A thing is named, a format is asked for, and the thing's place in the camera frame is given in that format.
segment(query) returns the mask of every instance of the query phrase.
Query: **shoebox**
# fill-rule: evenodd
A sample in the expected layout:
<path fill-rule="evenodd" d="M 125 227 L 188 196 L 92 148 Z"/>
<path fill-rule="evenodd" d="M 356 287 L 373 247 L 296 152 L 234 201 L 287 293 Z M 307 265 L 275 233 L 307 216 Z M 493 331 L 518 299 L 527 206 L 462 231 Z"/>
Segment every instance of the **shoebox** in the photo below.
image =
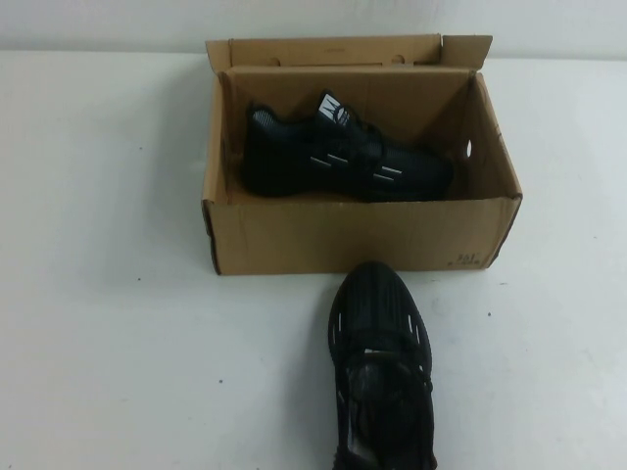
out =
<path fill-rule="evenodd" d="M 522 191 L 480 72 L 490 36 L 210 41 L 214 80 L 202 210 L 221 274 L 482 269 L 499 255 Z M 395 141 L 450 159 L 443 201 L 363 203 L 304 193 L 263 198 L 238 168 L 252 103 L 312 116 L 330 90 Z"/>

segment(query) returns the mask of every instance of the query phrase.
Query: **black sneaker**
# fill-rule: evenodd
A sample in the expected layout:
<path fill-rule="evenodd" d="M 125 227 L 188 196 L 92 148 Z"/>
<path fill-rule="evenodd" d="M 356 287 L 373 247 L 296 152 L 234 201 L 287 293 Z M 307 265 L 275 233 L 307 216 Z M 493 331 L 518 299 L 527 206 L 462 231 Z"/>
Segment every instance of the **black sneaker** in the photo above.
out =
<path fill-rule="evenodd" d="M 390 267 L 368 262 L 347 276 L 328 341 L 340 441 L 334 470 L 434 470 L 429 338 Z"/>
<path fill-rule="evenodd" d="M 323 92 L 316 115 L 299 122 L 249 109 L 242 179 L 270 197 L 325 190 L 369 202 L 429 201 L 444 198 L 453 165 L 391 142 Z"/>

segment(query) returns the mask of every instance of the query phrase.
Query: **white backdrop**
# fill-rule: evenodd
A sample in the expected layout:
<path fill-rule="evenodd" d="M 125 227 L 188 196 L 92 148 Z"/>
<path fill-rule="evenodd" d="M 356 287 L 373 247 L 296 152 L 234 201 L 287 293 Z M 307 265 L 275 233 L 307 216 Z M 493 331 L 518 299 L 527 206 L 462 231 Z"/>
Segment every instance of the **white backdrop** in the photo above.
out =
<path fill-rule="evenodd" d="M 490 33 L 493 57 L 627 59 L 624 0 L 0 0 L 0 48 L 200 52 L 208 38 Z"/>

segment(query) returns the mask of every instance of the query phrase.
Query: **box lid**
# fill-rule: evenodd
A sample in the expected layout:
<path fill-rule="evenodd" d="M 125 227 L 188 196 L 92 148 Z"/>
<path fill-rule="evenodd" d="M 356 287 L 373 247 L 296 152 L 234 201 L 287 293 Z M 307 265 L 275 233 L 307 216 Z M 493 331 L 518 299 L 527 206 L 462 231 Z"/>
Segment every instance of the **box lid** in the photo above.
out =
<path fill-rule="evenodd" d="M 235 66 L 441 65 L 479 70 L 492 36 L 368 36 L 208 41 L 215 73 Z"/>

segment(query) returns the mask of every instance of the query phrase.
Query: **white table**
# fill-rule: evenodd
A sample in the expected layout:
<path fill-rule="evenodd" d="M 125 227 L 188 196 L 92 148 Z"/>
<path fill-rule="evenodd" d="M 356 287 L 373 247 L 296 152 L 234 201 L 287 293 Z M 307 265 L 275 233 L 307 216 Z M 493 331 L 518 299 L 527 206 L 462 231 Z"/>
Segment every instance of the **white table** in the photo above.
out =
<path fill-rule="evenodd" d="M 489 270 L 403 273 L 436 454 L 623 470 L 627 64 L 485 73 L 525 200 Z M 0 470 L 330 470 L 342 276 L 214 274 L 212 79 L 203 55 L 0 53 Z"/>

